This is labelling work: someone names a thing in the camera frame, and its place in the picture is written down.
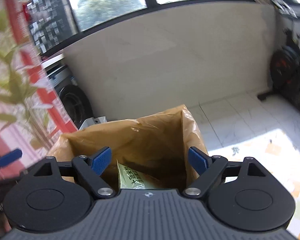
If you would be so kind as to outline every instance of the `tree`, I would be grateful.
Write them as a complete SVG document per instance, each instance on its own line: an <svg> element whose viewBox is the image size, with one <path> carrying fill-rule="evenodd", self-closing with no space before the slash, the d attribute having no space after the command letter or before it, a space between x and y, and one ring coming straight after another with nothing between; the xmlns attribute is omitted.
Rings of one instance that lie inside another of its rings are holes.
<svg viewBox="0 0 300 240"><path fill-rule="evenodd" d="M75 14L80 29L86 30L143 7L140 0L79 0Z"/></svg>

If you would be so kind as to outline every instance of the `metal screw head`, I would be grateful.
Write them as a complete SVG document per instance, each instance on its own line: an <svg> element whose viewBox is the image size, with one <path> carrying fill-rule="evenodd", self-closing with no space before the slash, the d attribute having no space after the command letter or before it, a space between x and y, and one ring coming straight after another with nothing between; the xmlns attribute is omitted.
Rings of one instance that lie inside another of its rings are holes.
<svg viewBox="0 0 300 240"><path fill-rule="evenodd" d="M110 196L113 193L113 190L108 187L102 187L98 189L98 194L101 196Z"/></svg>
<svg viewBox="0 0 300 240"><path fill-rule="evenodd" d="M199 190L196 187L189 187L185 190L185 193L189 196L197 196L197 195L200 195L201 190Z"/></svg>

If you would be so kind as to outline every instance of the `black circular disc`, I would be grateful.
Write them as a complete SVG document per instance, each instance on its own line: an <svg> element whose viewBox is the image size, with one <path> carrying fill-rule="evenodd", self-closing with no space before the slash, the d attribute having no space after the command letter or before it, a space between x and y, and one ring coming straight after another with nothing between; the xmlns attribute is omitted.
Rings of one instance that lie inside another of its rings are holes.
<svg viewBox="0 0 300 240"><path fill-rule="evenodd" d="M274 52L270 62L270 75L275 88L281 88L298 68L298 61L288 50Z"/></svg>
<svg viewBox="0 0 300 240"><path fill-rule="evenodd" d="M27 203L30 207L37 210L51 210L60 206L65 196L58 190L45 188L31 192L27 196Z"/></svg>
<svg viewBox="0 0 300 240"><path fill-rule="evenodd" d="M270 231L288 225L295 202L279 182L251 176L212 190L208 208L221 222L245 231Z"/></svg>
<svg viewBox="0 0 300 240"><path fill-rule="evenodd" d="M282 86L281 93L287 98L294 98L300 92L300 69Z"/></svg>
<svg viewBox="0 0 300 240"><path fill-rule="evenodd" d="M91 104L79 87L66 85L58 95L77 128L81 127L84 120L93 117Z"/></svg>
<svg viewBox="0 0 300 240"><path fill-rule="evenodd" d="M53 232L74 225L86 215L91 205L88 192L77 184L49 177L53 176L21 180L8 192L3 206L12 226Z"/></svg>
<svg viewBox="0 0 300 240"><path fill-rule="evenodd" d="M245 189L235 195L235 201L244 209L257 211L269 207L272 204L272 197L262 190Z"/></svg>

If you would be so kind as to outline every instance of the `washing machine door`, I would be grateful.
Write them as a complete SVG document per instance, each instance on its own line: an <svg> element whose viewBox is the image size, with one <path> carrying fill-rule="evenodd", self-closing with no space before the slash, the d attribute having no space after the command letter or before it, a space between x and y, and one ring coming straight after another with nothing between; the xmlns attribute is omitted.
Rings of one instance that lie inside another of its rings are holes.
<svg viewBox="0 0 300 240"><path fill-rule="evenodd" d="M84 120L93 117L90 102L85 93L75 85L66 85L58 93L68 115L79 129Z"/></svg>

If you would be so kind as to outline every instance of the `white wall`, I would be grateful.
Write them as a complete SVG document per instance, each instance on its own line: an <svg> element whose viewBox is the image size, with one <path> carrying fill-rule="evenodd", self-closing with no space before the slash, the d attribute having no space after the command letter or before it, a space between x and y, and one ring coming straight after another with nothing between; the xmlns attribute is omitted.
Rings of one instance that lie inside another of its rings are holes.
<svg viewBox="0 0 300 240"><path fill-rule="evenodd" d="M96 116L137 118L266 86L272 6L208 2L135 17L64 49Z"/></svg>

